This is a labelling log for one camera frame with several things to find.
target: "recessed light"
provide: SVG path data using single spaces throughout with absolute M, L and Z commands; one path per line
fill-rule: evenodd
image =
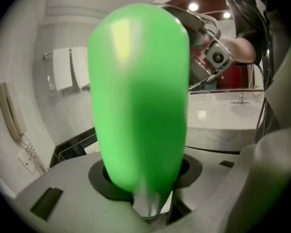
M 223 14 L 223 17 L 224 17 L 224 18 L 230 18 L 230 17 L 231 17 L 231 13 L 230 13 L 230 12 L 225 12 L 225 13 Z
M 198 10 L 198 4 L 195 3 L 195 2 L 191 2 L 190 5 L 189 5 L 189 10 L 191 10 L 191 11 Z

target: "dark red ceiling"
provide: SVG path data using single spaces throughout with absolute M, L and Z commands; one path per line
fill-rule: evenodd
M 197 13 L 208 14 L 217 20 L 223 20 L 223 13 L 230 12 L 225 0 L 171 0 L 168 4 L 187 10 L 191 2 L 196 2 L 199 5 Z

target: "shiny green surface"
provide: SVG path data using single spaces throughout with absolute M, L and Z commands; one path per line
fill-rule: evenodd
M 171 190 L 186 136 L 189 38 L 179 21 L 149 4 L 105 17 L 88 44 L 95 129 L 114 184 Z

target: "chrome faucet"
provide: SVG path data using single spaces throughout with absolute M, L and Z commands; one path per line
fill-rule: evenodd
M 243 103 L 243 101 L 246 99 L 246 97 L 244 96 L 244 93 L 240 93 L 239 94 L 239 101 L 238 103 Z

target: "beige telephone handset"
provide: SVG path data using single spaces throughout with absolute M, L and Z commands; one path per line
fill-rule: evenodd
M 26 125 L 12 83 L 0 84 L 0 106 L 12 138 L 19 141 L 26 132 Z

